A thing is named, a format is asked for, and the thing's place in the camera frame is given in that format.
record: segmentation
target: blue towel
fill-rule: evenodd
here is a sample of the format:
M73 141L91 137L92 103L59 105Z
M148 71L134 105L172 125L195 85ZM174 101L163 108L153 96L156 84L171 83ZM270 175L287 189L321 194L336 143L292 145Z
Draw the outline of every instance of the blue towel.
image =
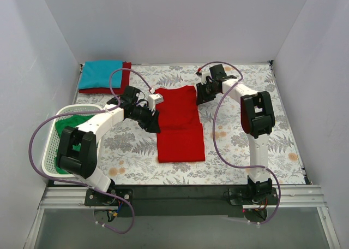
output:
M85 62L82 68L81 79L79 82L80 89L89 88L109 88L109 77L113 71L122 68L123 61L102 60L95 62ZM122 71L113 76L113 88L120 88Z

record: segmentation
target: red folded cloth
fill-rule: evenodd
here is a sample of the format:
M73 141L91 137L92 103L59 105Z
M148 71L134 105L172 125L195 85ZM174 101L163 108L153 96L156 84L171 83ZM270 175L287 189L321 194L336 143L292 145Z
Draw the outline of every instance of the red folded cloth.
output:
M195 87L160 88L155 92L164 98L162 103L157 104L161 129L161 133L157 134L159 163L205 161Z
M131 68L132 63L130 62L124 62L122 67L123 68ZM122 71L122 79L121 79L121 87L120 88L113 88L113 91L115 94L123 94L125 91L126 86L130 84L130 71L129 70L123 70ZM90 88L90 89L81 89L79 90L80 93L105 93L105 94L111 94L111 91L109 88Z

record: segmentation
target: white laundry basket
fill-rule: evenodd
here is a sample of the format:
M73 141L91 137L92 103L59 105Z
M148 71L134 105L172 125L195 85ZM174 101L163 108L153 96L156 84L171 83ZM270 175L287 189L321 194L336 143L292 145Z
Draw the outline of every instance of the white laundry basket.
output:
M73 104L60 109L57 114L65 114L67 112L77 112L77 111L98 111L98 110L102 110L102 107L95 104ZM51 177L59 177L59 178L74 177L73 174L59 174L55 167L55 158L57 156L57 149L58 149L59 140L60 140L55 128L55 123L56 121L66 119L69 117L71 116L63 116L63 117L54 119L51 125L50 135L47 140L43 160L41 162L41 166L43 168L44 173ZM101 144L102 144L102 139L100 139L98 142L97 158L100 156Z

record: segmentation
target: floral tablecloth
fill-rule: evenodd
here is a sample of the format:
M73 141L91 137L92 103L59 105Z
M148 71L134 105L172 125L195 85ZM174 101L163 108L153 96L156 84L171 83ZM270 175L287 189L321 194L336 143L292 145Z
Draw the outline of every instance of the floral tablecloth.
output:
M244 74L242 83L257 91L268 91L272 97L276 125L269 140L269 167L280 183L303 184L304 176L291 136L280 96L277 92L269 65L237 66ZM144 75L153 88L179 88L200 82L195 73L198 66L134 66ZM225 67L228 75L239 76L235 70ZM130 85L148 90L143 81L131 75ZM204 127L206 161L195 163L159 163L157 160L157 136L143 131L132 120L119 123L104 136L103 155L99 167L116 184L125 185L219 185L245 184L247 171L230 168L217 156L212 141L212 120L220 100L198 107ZM111 99L106 94L79 94L76 103L92 103L104 106ZM230 163L249 164L248 140L240 125L240 107L227 97L218 114L215 132L218 147Z

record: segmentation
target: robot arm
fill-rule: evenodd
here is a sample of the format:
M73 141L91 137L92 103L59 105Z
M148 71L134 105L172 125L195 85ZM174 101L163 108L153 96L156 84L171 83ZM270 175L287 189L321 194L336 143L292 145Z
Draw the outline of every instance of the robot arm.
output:
M141 106L137 102L140 90L131 86L121 96L121 104L115 110L93 116L77 127L65 127L57 151L57 166L66 170L84 183L107 192L114 182L97 167L97 142L114 125L130 118L138 122L146 132L160 133L158 124L159 112L156 103L163 101L159 94L148 96L147 104ZM116 107L118 101L111 99L105 109ZM74 146L80 145L80 151Z
M197 73L201 83L197 84L197 105L213 100L218 93L226 93L238 79L227 76L223 66L216 65L209 72ZM237 84L228 94L241 105L241 124L247 134L250 148L250 165L268 167L268 142L275 117L270 94L257 92L243 84ZM262 168L251 168L248 188L253 198L263 197L272 190L270 173Z

